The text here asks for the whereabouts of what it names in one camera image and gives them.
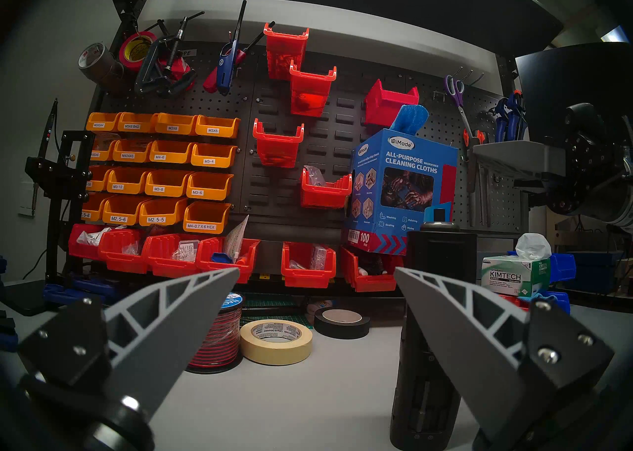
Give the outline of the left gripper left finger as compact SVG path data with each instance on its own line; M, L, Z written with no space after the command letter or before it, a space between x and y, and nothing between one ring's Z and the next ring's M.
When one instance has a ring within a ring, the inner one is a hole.
M32 373L65 390L120 401L152 417L200 348L239 278L236 267L146 286L103 308L85 297L18 345Z

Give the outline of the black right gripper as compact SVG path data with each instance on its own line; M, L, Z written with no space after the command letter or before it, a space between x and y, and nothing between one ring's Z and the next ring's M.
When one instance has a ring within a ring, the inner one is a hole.
M556 214L618 216L624 206L622 147L576 130L565 139L564 149L520 140L480 144L472 153L479 164L501 177L560 177L546 182L546 204Z

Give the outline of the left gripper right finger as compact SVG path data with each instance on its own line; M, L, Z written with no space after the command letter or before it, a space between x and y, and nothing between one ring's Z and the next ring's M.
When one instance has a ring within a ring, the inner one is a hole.
M524 311L465 281L401 267L394 277L482 440L553 440L597 401L614 351L555 302Z

